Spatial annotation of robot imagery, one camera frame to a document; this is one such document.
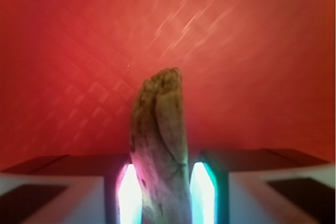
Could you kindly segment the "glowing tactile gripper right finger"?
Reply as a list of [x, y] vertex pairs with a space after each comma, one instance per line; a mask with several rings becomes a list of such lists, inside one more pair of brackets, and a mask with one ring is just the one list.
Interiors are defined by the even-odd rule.
[[335, 165], [293, 149], [203, 150], [193, 223], [335, 223]]

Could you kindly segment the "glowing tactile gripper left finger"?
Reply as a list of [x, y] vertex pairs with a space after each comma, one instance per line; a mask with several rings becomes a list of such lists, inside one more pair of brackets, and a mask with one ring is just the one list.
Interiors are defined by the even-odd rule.
[[41, 156], [1, 171], [1, 223], [141, 223], [127, 154]]

